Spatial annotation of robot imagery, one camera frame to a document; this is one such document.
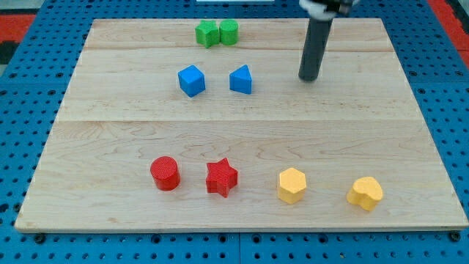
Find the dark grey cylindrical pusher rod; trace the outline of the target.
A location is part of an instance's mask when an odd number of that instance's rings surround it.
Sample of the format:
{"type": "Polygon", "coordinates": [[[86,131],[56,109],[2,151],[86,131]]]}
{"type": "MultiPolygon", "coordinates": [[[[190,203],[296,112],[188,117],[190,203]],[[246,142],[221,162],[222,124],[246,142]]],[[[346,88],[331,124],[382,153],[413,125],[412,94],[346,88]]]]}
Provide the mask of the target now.
{"type": "Polygon", "coordinates": [[[332,19],[326,21],[309,19],[298,72],[301,80],[315,81],[318,78],[332,21],[332,19]]]}

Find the white black arm end mount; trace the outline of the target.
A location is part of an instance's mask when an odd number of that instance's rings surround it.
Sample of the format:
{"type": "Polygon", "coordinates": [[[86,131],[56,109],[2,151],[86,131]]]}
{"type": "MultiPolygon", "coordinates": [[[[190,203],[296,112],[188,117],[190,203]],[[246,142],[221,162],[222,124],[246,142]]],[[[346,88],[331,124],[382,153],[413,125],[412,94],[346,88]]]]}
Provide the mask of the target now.
{"type": "Polygon", "coordinates": [[[298,4],[311,18],[331,20],[337,15],[348,15],[360,0],[299,0],[298,4]]]}

